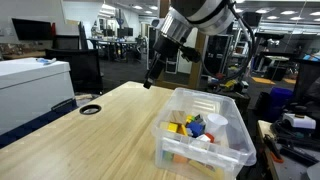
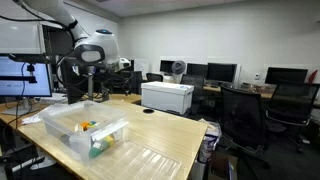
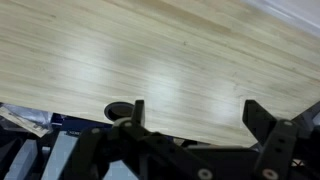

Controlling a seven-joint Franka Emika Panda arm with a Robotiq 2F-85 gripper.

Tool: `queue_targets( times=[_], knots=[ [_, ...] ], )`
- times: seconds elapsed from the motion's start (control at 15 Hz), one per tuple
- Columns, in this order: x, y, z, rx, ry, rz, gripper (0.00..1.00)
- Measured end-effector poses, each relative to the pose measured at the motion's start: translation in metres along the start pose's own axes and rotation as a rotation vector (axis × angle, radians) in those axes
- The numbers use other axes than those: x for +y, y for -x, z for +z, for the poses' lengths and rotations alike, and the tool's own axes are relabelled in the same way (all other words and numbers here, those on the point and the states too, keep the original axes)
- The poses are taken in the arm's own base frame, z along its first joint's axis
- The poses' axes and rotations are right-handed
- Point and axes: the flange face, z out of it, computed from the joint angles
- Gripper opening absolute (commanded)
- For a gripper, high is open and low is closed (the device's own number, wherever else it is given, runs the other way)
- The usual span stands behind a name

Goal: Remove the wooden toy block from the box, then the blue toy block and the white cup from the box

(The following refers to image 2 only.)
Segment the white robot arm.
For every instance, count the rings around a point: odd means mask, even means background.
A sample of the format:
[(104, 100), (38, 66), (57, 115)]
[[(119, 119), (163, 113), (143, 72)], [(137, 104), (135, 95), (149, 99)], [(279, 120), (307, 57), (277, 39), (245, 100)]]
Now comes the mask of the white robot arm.
[(131, 66), (131, 61), (119, 54), (116, 36), (107, 29), (97, 29), (88, 35), (77, 19), (64, 7), (63, 0), (12, 0), (34, 16), (34, 21), (59, 25), (73, 40), (73, 54), (83, 65), (100, 64), (116, 73)]

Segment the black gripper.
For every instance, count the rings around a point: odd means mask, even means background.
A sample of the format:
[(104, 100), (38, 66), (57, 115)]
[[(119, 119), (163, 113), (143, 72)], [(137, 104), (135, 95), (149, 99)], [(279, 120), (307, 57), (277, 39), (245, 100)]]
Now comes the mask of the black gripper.
[(130, 70), (120, 70), (118, 72), (105, 72), (100, 75), (100, 80), (104, 85), (109, 87), (123, 87), (126, 86), (131, 78), (133, 72)]

